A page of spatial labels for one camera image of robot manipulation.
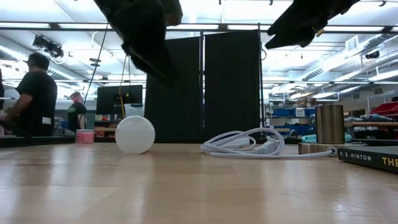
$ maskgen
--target white label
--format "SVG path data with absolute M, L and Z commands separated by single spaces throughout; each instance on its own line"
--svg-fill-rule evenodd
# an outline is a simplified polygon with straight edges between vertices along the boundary
M 305 117 L 305 110 L 303 109 L 296 109 L 296 117 L 303 118 Z
M 42 118 L 42 124 L 51 124 L 51 118 Z

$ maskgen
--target metal cylinder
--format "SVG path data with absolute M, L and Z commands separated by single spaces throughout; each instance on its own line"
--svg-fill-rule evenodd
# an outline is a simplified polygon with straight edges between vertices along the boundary
M 342 105 L 317 106 L 315 108 L 317 143 L 344 144 L 345 128 Z

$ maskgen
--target white ball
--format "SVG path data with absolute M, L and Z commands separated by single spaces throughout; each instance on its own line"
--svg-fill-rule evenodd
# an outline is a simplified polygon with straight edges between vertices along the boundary
M 141 154 L 153 145 L 155 128 L 148 119 L 135 115 L 120 121 L 115 136 L 116 144 L 126 154 Z

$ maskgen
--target black curtain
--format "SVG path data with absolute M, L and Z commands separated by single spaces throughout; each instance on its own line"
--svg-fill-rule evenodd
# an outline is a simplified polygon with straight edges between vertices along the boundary
M 257 30 L 205 36 L 206 137 L 260 125 Z
M 198 139 L 200 38 L 172 39 L 166 44 L 178 72 L 176 87 L 164 87 L 148 75 L 145 117 L 154 125 L 158 142 Z

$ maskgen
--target teal object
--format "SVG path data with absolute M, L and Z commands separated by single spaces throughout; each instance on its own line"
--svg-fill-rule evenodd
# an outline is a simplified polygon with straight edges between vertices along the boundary
M 345 133 L 345 142 L 348 143 L 351 140 L 353 140 L 353 137 L 347 133 Z M 317 143 L 317 135 L 316 134 L 310 134 L 308 136 L 303 136 L 301 138 L 301 141 L 303 143 Z

